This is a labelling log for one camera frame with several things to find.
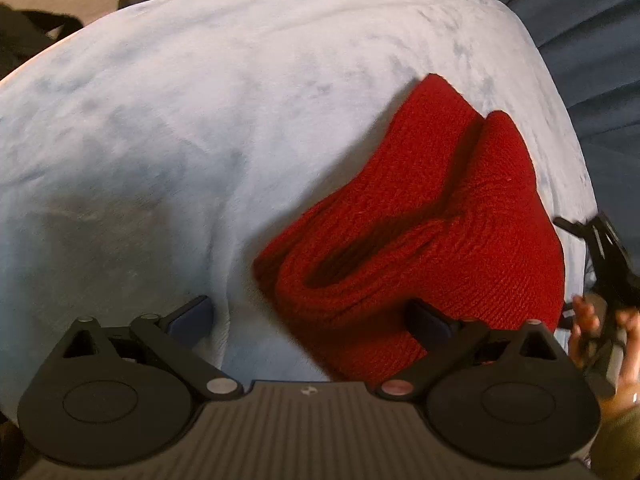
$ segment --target bed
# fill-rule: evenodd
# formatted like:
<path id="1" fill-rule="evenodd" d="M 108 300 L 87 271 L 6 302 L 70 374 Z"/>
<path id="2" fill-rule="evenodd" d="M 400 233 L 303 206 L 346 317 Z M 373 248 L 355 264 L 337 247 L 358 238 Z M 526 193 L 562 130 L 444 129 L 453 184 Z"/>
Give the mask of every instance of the bed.
<path id="1" fill-rule="evenodd" d="M 216 305 L 196 352 L 243 383 L 324 380 L 252 280 L 273 235 L 348 182 L 428 73 L 507 111 L 550 216 L 596 211 L 580 145 L 495 0 L 153 0 L 0 85 L 0 410 L 77 316 Z M 584 244 L 558 233 L 565 295 Z"/>

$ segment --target folded red garment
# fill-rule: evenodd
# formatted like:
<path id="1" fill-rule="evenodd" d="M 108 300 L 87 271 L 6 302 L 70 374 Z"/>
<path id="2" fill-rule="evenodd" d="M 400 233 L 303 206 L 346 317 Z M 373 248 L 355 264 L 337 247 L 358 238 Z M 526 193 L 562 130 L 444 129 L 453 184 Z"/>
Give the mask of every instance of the folded red garment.
<path id="1" fill-rule="evenodd" d="M 254 261 L 260 290 L 334 379 L 379 383 L 421 357 L 402 308 L 555 329 L 564 261 L 511 118 L 430 75 L 350 183 Z"/>

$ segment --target person's arm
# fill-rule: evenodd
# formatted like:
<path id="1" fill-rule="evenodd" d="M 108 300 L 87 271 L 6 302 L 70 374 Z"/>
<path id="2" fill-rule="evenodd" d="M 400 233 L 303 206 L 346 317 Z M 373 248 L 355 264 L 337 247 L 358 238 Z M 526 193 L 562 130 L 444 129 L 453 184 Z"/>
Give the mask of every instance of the person's arm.
<path id="1" fill-rule="evenodd" d="M 593 305 L 574 297 L 575 323 L 569 338 L 569 357 L 582 366 L 580 335 L 599 325 Z M 598 399 L 602 422 L 591 446 L 591 470 L 602 480 L 640 478 L 640 314 L 635 308 L 618 313 L 626 328 L 626 355 L 618 390 L 610 399 Z"/>

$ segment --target ribbed gray panel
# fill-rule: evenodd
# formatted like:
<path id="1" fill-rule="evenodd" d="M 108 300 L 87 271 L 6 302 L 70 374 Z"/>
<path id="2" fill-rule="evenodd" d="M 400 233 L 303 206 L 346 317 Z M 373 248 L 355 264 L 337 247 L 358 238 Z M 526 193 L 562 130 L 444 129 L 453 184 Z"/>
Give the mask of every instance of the ribbed gray panel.
<path id="1" fill-rule="evenodd" d="M 308 393 L 308 386 L 316 393 Z M 258 382 L 211 403 L 175 446 L 111 470 L 37 463 L 24 480 L 594 480 L 578 462 L 545 471 L 477 464 L 440 443 L 410 404 L 362 383 Z"/>

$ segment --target red knit fabric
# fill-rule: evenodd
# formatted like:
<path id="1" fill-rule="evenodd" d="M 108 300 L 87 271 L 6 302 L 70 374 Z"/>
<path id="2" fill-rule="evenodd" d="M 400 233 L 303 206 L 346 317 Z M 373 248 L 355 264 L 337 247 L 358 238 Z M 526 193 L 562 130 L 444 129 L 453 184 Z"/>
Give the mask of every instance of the red knit fabric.
<path id="1" fill-rule="evenodd" d="M 564 261 L 520 133 L 443 78 L 422 81 L 350 183 L 254 261 L 260 290 L 335 379 L 379 383 L 424 354 L 409 298 L 448 316 L 555 328 Z"/>

